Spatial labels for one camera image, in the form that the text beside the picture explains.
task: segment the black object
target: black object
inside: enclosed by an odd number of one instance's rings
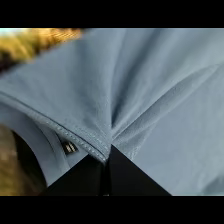
[[[114,146],[106,165],[86,156],[41,196],[171,196]]]

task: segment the blue fabric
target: blue fabric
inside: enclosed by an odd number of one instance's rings
[[[220,194],[223,52],[223,29],[93,29],[5,74],[0,100],[102,162],[140,151],[174,195]]]

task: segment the gray-blue cloth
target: gray-blue cloth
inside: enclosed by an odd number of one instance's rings
[[[5,74],[0,101],[174,195],[222,194],[223,61],[223,29],[93,29]]]

